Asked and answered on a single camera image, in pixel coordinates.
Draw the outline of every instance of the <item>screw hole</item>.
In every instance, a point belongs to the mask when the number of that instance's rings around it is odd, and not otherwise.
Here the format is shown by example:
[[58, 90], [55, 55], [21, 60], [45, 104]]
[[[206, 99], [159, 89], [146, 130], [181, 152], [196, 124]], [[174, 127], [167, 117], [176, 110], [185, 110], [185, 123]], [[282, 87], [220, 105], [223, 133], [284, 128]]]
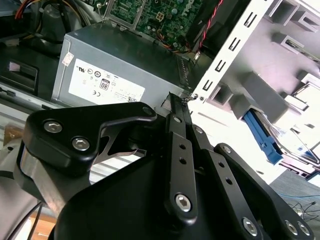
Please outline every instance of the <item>screw hole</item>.
[[226, 178], [225, 181], [229, 184], [229, 185], [232, 185], [232, 181], [229, 179], [229, 178]]
[[182, 164], [187, 164], [187, 161], [183, 158], [183, 157], [180, 157], [180, 163], [182, 163]]
[[174, 116], [173, 119], [178, 123], [182, 123], [182, 120], [180, 118], [178, 118], [177, 116]]
[[151, 109], [148, 108], [148, 107], [146, 107], [146, 106], [144, 106], [144, 107], [142, 108], [142, 110], [143, 110], [146, 114], [148, 114], [148, 115], [152, 115], [152, 114], [153, 114], [153, 112], [151, 111]]

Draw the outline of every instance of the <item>cable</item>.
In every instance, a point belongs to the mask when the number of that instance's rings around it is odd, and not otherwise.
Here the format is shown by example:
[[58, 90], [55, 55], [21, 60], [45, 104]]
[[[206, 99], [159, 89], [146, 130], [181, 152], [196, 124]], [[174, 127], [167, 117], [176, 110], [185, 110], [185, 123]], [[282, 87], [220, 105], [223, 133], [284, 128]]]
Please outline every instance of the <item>cable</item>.
[[315, 205], [316, 204], [316, 202], [315, 201], [313, 201], [313, 202], [311, 202], [310, 203], [310, 205], [306, 208], [306, 209], [304, 209], [303, 210], [303, 220], [305, 219], [305, 214], [308, 214], [309, 216], [311, 216], [311, 217], [315, 217], [314, 215], [310, 215], [309, 213], [307, 213], [307, 210], [311, 207], [311, 206], [313, 206], [313, 205]]
[[18, 231], [21, 229], [23, 224], [28, 220], [30, 215], [42, 204], [42, 202], [39, 202], [37, 205], [35, 205], [25, 216], [24, 218], [18, 223], [18, 225], [14, 228], [14, 230], [11, 232], [10, 236], [7, 238], [7, 240], [13, 240]]
[[68, 6], [70, 8], [72, 8], [75, 13], [77, 13], [78, 17], [80, 18], [80, 23], [81, 23], [82, 27], [87, 26], [84, 18], [82, 17], [82, 15], [81, 15], [81, 13], [79, 11], [77, 3], [74, 0], [63, 0], [63, 1], [67, 2]]
[[36, 217], [35, 217], [34, 223], [33, 223], [33, 225], [32, 225], [32, 228], [31, 228], [31, 230], [30, 230], [30, 233], [29, 233], [29, 235], [28, 235], [27, 240], [31, 240], [32, 235], [34, 234], [34, 232], [35, 232], [35, 230], [36, 230], [36, 226], [37, 226], [37, 223], [38, 223], [39, 218], [40, 218], [40, 215], [41, 215], [42, 207], [43, 207], [43, 204], [41, 203], [41, 204], [39, 205], [38, 212], [36, 213]]
[[168, 42], [165, 41], [165, 37], [162, 35], [160, 29], [158, 29], [158, 30], [156, 31], [156, 38], [162, 43], [162, 45], [163, 45], [169, 52], [172, 52], [172, 53], [180, 53], [180, 54], [186, 54], [186, 53], [190, 53], [190, 52], [191, 52], [191, 50], [190, 50], [190, 48], [189, 48], [189, 46], [188, 46], [188, 43], [186, 43], [185, 46], [182, 46], [182, 47], [180, 47], [179, 49], [174, 49], [174, 48], [172, 48], [172, 46], [171, 46]]
[[81, 17], [79, 15], [79, 13], [77, 13], [77, 11], [70, 5], [70, 3], [68, 3], [67, 1], [63, 0], [62, 1], [64, 4], [66, 4], [69, 8], [71, 8], [71, 10], [74, 12], [74, 14], [76, 15], [76, 17], [79, 19], [80, 23], [82, 22]]
[[59, 12], [60, 12], [60, 17], [63, 23], [63, 27], [66, 33], [71, 32], [71, 24], [70, 24], [70, 20], [64, 5], [64, 2], [62, 0], [57, 0], [58, 1], [58, 8], [59, 8]]
[[223, 4], [223, 3], [224, 3], [224, 0], [220, 0], [219, 3], [217, 4], [217, 6], [215, 6], [212, 15], [211, 15], [209, 21], [207, 22], [207, 24], [206, 24], [206, 26], [205, 26], [205, 28], [203, 30], [202, 38], [201, 38], [200, 43], [199, 43], [199, 48], [202, 47], [202, 45], [204, 43], [204, 40], [206, 39], [207, 33], [208, 33], [208, 31], [209, 31], [209, 29], [211, 27], [211, 22], [214, 19], [214, 17], [216, 16], [220, 5]]
[[307, 199], [307, 198], [319, 198], [320, 195], [310, 195], [310, 196], [289, 196], [289, 195], [284, 195], [281, 193], [278, 193], [279, 196], [285, 197], [285, 198], [290, 198], [290, 199]]
[[317, 212], [320, 212], [320, 209], [319, 210], [315, 210], [315, 211], [308, 211], [308, 212], [306, 212], [306, 214], [313, 214], [313, 213], [317, 213]]

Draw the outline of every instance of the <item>wire bundle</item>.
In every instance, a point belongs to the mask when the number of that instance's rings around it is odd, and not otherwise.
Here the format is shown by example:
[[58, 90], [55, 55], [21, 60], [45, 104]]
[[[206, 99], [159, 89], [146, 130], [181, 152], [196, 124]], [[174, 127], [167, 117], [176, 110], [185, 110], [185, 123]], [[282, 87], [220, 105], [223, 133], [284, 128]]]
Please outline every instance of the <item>wire bundle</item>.
[[211, 27], [211, 22], [212, 22], [212, 20], [214, 19], [214, 17], [216, 16], [220, 5], [223, 4], [223, 3], [224, 3], [224, 0], [220, 0], [219, 3], [217, 4], [217, 6], [215, 6], [212, 15], [211, 15], [209, 21], [207, 22], [207, 24], [206, 24], [206, 26], [205, 26], [205, 28], [204, 28], [204, 30], [203, 30], [202, 38], [201, 38], [201, 40], [200, 40], [200, 42], [199, 42], [199, 48], [201, 48], [202, 45], [204, 44], [204, 40], [206, 39], [207, 33], [208, 33], [208, 31], [209, 31], [209, 29], [210, 29], [210, 27]]
[[165, 41], [165, 36], [161, 33], [161, 30], [158, 29], [156, 31], [156, 38], [162, 43], [162, 45], [169, 51], [175, 54], [187, 54], [190, 53], [191, 50], [189, 48], [189, 44], [186, 43], [185, 46], [180, 47], [179, 49], [174, 49], [169, 43]]
[[311, 221], [311, 220], [317, 220], [317, 218], [319, 217], [319, 215], [311, 215], [311, 213], [320, 212], [320, 210], [307, 212], [307, 210], [308, 210], [310, 207], [312, 207], [313, 205], [315, 205], [315, 204], [316, 204], [316, 202], [313, 201], [313, 202], [309, 203], [309, 205], [308, 205], [308, 207], [307, 207], [306, 209], [304, 209], [304, 208], [302, 207], [301, 203], [298, 202], [296, 205], [294, 205], [294, 206], [292, 207], [292, 209], [294, 209], [296, 206], [300, 206], [301, 210], [303, 211], [301, 218], [302, 218], [304, 221], [309, 222], [309, 221]]
[[[16, 20], [22, 19], [26, 8], [28, 8], [32, 4], [40, 2], [40, 1], [41, 0], [25, 0], [18, 8], [17, 12], [15, 13], [14, 18]], [[84, 17], [82, 16], [82, 14], [81, 14], [80, 10], [78, 9], [77, 4], [74, 2], [74, 0], [44, 0], [43, 4], [41, 6], [41, 10], [39, 11], [40, 12], [39, 20], [38, 20], [38, 25], [37, 25], [35, 32], [32, 32], [32, 31], [30, 32], [27, 30], [26, 32], [29, 33], [29, 35], [24, 37], [23, 40], [28, 40], [33, 37], [37, 37], [37, 38], [43, 39], [43, 40], [45, 40], [49, 43], [53, 43], [53, 44], [62, 44], [63, 43], [62, 41], [52, 40], [52, 39], [49, 39], [49, 38], [43, 36], [42, 34], [40, 34], [40, 32], [42, 30], [42, 25], [43, 25], [43, 12], [44, 12], [44, 9], [48, 5], [52, 5], [54, 7], [56, 6], [55, 8], [57, 10], [59, 10], [66, 33], [71, 32], [71, 25], [70, 25], [70, 21], [69, 21], [65, 6], [69, 7], [74, 12], [74, 14], [76, 15], [76, 17], [78, 18], [79, 22], [81, 23], [81, 25], [83, 27], [90, 24], [90, 22], [88, 22], [88, 20], [86, 21], [84, 19]]]

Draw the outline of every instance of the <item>black metal arm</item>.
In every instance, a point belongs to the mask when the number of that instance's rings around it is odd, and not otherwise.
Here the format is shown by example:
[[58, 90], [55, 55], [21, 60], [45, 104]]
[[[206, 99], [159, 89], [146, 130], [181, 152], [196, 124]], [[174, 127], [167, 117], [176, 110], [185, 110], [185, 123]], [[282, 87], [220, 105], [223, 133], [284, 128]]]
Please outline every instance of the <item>black metal arm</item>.
[[[211, 146], [173, 94], [171, 113], [141, 102], [39, 111], [14, 177], [58, 216], [57, 240], [313, 240], [302, 220], [228, 145]], [[144, 157], [90, 185], [93, 164]]]

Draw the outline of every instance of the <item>power supply unit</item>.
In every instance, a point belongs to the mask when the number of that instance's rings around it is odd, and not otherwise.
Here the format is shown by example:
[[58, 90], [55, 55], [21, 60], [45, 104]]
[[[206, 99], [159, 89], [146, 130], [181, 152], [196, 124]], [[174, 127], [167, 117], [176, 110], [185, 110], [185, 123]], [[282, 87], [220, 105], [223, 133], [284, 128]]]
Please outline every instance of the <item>power supply unit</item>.
[[65, 35], [52, 100], [66, 106], [144, 102], [160, 106], [169, 92], [190, 93], [179, 55], [108, 23]]

